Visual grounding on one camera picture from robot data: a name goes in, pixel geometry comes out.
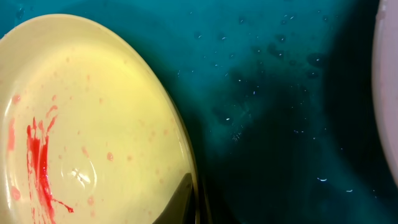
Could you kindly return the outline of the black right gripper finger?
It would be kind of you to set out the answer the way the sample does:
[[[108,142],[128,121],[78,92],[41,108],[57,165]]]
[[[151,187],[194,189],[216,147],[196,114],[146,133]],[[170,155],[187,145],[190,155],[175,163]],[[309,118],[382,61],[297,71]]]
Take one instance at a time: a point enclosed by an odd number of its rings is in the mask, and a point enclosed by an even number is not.
[[[197,224],[197,208],[195,203],[193,177],[186,173],[163,212],[153,224]]]

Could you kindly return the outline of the yellow-green plastic plate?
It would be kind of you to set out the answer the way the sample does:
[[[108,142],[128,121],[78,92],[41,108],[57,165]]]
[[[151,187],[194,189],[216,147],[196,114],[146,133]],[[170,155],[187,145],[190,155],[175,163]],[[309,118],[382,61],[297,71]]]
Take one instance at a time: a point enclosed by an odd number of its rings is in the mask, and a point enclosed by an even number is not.
[[[1,39],[1,222],[153,223],[192,148],[168,93],[106,27],[50,14]]]

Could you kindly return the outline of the white plastic plate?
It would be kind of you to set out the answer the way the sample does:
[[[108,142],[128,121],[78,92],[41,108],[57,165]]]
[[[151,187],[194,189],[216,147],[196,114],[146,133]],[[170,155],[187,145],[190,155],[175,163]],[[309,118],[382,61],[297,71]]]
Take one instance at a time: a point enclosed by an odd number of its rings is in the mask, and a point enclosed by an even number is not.
[[[377,130],[397,182],[397,0],[380,0],[372,56],[372,93]]]

